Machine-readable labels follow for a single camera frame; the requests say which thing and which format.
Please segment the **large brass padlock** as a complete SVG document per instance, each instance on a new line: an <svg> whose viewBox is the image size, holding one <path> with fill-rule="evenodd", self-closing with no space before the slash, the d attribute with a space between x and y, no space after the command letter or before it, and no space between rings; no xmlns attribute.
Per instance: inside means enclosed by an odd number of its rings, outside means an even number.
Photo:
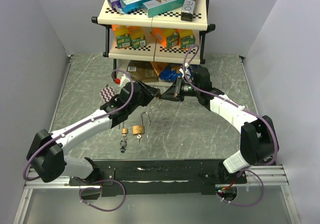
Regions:
<svg viewBox="0 0 320 224"><path fill-rule="evenodd" d="M141 114L140 114L140 125L135 125L135 126L133 126L132 127L132 133L133 133L133 135L142 135L142 134L144 134L145 133L145 126L144 126L144 116L146 116L147 117L147 124L148 125L150 125L151 124L151 118L150 118L150 115L149 115L149 113L148 112L142 112Z"/></svg>

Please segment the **small brass padlock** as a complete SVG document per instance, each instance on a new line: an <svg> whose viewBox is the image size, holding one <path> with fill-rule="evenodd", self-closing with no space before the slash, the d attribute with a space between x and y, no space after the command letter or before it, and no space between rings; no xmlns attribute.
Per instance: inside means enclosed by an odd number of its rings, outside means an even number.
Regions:
<svg viewBox="0 0 320 224"><path fill-rule="evenodd" d="M127 135L129 130L127 128L123 127L121 131L122 131L121 132L122 135Z"/></svg>

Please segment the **key with panda keychain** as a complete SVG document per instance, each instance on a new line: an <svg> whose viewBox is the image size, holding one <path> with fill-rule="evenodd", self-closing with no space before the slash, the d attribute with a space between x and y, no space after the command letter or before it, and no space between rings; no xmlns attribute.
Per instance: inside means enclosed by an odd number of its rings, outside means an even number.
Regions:
<svg viewBox="0 0 320 224"><path fill-rule="evenodd" d="M127 148L127 136L126 134L122 134L122 139L120 141L120 151L121 153L125 153Z"/></svg>

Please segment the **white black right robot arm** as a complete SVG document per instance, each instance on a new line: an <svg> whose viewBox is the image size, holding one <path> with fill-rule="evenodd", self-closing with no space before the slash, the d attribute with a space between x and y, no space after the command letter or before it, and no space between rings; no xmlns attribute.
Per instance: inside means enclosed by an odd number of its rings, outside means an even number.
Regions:
<svg viewBox="0 0 320 224"><path fill-rule="evenodd" d="M192 72L177 77L161 94L161 99L182 102L186 96L196 97L202 106L222 117L240 133L239 150L223 161L218 171L219 179L230 183L237 172L269 157L275 159L279 145L272 120L248 111L214 88L207 68L195 68Z"/></svg>

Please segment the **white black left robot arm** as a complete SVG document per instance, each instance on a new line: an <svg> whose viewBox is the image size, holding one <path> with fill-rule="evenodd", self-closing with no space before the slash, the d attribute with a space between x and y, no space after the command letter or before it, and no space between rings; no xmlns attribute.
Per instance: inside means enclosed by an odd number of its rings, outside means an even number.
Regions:
<svg viewBox="0 0 320 224"><path fill-rule="evenodd" d="M90 116L52 133L45 129L38 131L26 156L27 165L45 183L64 175L81 178L88 185L95 184L101 178L100 168L88 157L73 158L68 153L92 136L126 121L137 107L147 106L159 95L158 88L139 80L127 83Z"/></svg>

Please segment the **blue chips bag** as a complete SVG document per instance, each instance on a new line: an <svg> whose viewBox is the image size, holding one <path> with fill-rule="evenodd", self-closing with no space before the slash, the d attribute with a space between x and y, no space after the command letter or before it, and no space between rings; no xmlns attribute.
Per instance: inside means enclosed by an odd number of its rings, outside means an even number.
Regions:
<svg viewBox="0 0 320 224"><path fill-rule="evenodd" d="M192 66L192 70L194 72L194 70L198 67L200 67L199 65L191 65ZM162 81L167 81L167 82L174 82L176 80L177 77L181 77L182 74L179 72L179 69L181 68L180 65L177 64L171 64L169 65L165 70L163 70L160 73L159 78Z"/></svg>

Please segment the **brown snack bag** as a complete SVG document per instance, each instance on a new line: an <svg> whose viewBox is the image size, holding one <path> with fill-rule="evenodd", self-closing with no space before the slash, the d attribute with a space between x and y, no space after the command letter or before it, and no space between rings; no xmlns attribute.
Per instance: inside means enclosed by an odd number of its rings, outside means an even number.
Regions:
<svg viewBox="0 0 320 224"><path fill-rule="evenodd" d="M157 82L159 80L149 61L131 60L126 70L130 73L133 80L140 80L145 83Z"/></svg>

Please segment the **orange snack bag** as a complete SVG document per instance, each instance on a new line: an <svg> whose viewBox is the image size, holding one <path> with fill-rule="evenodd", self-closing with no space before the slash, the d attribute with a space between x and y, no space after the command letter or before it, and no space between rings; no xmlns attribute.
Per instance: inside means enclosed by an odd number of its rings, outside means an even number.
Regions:
<svg viewBox="0 0 320 224"><path fill-rule="evenodd" d="M160 73L163 70L165 70L169 65L170 63L167 63L167 62L155 62L155 61L151 62L151 66L158 77L160 76Z"/></svg>

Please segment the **purple striped sponge pad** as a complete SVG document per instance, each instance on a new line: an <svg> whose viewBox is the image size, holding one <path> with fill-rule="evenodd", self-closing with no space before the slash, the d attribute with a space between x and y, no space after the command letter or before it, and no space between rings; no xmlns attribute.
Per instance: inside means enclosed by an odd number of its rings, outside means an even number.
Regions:
<svg viewBox="0 0 320 224"><path fill-rule="evenodd" d="M116 94L116 90L113 87L106 85L100 92L100 97L107 103L109 102Z"/></svg>

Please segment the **orange green box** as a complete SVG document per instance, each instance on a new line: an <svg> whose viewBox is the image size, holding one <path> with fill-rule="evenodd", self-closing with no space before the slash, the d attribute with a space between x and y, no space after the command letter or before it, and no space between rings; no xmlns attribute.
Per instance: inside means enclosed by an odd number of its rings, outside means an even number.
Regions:
<svg viewBox="0 0 320 224"><path fill-rule="evenodd" d="M170 28L153 28L152 36L167 49L176 46L179 41L178 32Z"/></svg>
<svg viewBox="0 0 320 224"><path fill-rule="evenodd" d="M192 30L176 29L179 34L178 44L181 50L190 48L196 43L196 38Z"/></svg>
<svg viewBox="0 0 320 224"><path fill-rule="evenodd" d="M146 37L141 27L129 26L128 30L131 38L131 44L134 49L138 49L146 46L147 44Z"/></svg>
<svg viewBox="0 0 320 224"><path fill-rule="evenodd" d="M132 45L129 29L127 26L112 25L112 30L115 36L116 46L118 49L128 48Z"/></svg>

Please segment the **silver RIO box right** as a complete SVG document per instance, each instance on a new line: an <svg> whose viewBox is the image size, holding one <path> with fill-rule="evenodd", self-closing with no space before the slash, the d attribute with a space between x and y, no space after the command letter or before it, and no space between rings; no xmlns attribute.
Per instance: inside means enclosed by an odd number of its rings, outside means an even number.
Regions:
<svg viewBox="0 0 320 224"><path fill-rule="evenodd" d="M181 10L181 21L192 22L198 0L184 0Z"/></svg>

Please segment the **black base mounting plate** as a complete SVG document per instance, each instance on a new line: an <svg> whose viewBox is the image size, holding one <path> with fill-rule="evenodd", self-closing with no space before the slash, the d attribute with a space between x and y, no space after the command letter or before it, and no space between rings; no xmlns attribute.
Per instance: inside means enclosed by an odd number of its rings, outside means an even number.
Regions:
<svg viewBox="0 0 320 224"><path fill-rule="evenodd" d="M96 160L100 173L96 183L103 197L126 193L215 195L216 185L246 184L245 174L228 174L222 159Z"/></svg>

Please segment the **teal RIO box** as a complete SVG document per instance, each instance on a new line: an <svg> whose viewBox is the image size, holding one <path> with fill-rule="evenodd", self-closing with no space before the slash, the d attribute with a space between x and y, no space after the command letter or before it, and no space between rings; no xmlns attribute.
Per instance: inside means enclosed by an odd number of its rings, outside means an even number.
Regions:
<svg viewBox="0 0 320 224"><path fill-rule="evenodd" d="M144 13L148 18L152 18L159 14L181 8L185 0L151 0L143 3Z"/></svg>

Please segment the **blue toothpaste box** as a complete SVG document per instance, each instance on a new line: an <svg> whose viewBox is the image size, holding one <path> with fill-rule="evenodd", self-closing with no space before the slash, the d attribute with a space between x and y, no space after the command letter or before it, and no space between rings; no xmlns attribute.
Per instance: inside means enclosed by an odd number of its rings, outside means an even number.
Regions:
<svg viewBox="0 0 320 224"><path fill-rule="evenodd" d="M143 7L143 3L146 3L152 0L121 0L119 12L121 14L128 14L135 10L141 9Z"/></svg>

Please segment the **aluminium rail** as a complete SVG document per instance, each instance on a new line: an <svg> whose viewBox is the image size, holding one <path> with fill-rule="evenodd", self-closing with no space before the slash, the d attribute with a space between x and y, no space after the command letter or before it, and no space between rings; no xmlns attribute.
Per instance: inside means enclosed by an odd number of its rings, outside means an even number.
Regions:
<svg viewBox="0 0 320 224"><path fill-rule="evenodd" d="M285 169L282 165L254 166L249 170L254 172L265 186L289 185ZM251 172L246 171L247 185L260 185L259 179Z"/></svg>

